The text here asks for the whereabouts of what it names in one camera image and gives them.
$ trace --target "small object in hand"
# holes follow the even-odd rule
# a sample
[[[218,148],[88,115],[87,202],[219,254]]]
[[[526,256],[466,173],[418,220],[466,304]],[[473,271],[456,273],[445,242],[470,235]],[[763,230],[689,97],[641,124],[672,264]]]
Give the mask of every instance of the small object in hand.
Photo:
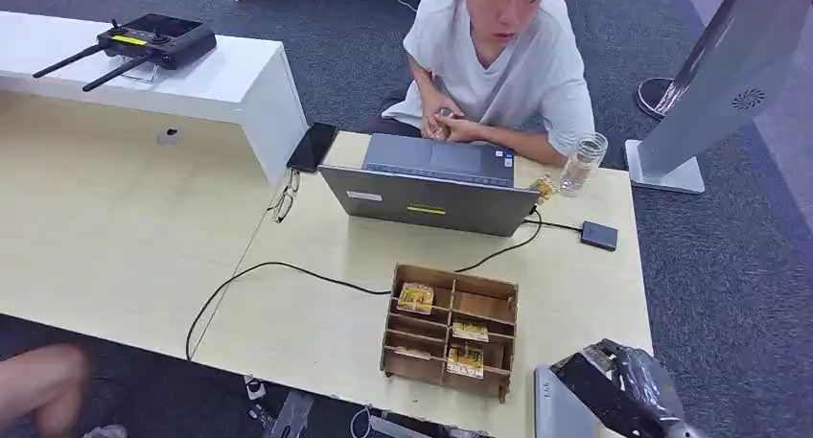
[[[452,112],[452,110],[449,109],[448,107],[441,107],[437,109],[435,115],[439,115],[441,117],[452,117],[452,118],[456,117],[454,115],[454,112]],[[449,139],[449,136],[451,134],[452,131],[449,130],[449,127],[446,126],[445,124],[440,124],[440,126],[434,131],[435,139],[439,139],[441,141],[446,141],[447,139]]]

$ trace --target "wooden box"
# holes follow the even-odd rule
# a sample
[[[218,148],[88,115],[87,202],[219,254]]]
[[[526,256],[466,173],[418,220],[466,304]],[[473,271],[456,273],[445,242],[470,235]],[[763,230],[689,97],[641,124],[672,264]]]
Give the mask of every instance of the wooden box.
[[[434,289],[430,314],[397,308],[404,283]],[[458,339],[452,323],[485,326],[488,342]],[[517,334],[517,286],[415,265],[397,265],[383,335],[381,370],[392,375],[474,391],[505,402]],[[447,371],[450,343],[483,350],[483,379]],[[421,356],[408,350],[422,352]]]

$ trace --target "gray laptop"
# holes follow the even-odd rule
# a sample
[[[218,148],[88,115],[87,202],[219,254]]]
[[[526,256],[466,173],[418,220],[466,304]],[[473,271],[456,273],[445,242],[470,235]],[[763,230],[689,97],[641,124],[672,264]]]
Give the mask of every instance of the gray laptop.
[[[462,144],[373,134],[365,170],[514,187],[514,152],[489,144]]]
[[[350,216],[510,237],[536,191],[427,176],[319,166]]]

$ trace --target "man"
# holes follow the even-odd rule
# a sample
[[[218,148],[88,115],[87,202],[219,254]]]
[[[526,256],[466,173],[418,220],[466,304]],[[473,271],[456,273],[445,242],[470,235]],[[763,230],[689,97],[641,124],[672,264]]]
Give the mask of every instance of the man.
[[[15,419],[32,414],[41,438],[74,438],[90,373],[85,354],[59,344],[0,361],[0,436]],[[95,428],[85,438],[127,438],[122,426]]]
[[[404,48],[414,81],[383,100],[365,132],[435,138],[446,126],[450,141],[488,141],[554,165],[594,132],[564,0],[421,0]],[[517,131],[534,113],[545,130]]]

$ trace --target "light wood desk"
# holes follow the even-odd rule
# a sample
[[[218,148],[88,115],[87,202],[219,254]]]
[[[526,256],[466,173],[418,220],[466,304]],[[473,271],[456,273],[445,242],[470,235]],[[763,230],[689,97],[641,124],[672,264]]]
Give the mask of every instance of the light wood desk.
[[[368,141],[365,135],[340,133],[326,163],[357,168]],[[527,186],[544,171],[520,159],[516,183]],[[602,337],[652,350],[627,174],[599,171],[580,197],[556,196],[541,213],[553,222],[580,225],[589,219],[613,226],[619,231],[618,250],[583,245],[571,231],[543,229],[531,244],[471,272],[520,286],[514,374],[505,404],[386,378],[379,371],[386,298],[278,266],[258,269],[228,288],[193,360],[439,424],[530,437],[536,366]],[[533,229],[522,226],[514,239],[499,239],[351,219],[321,176],[303,174],[288,217],[282,224],[263,220],[240,269],[285,261],[385,290],[396,263],[456,269],[521,242]]]
[[[0,313],[174,357],[273,192],[237,125],[3,92],[0,188]]]

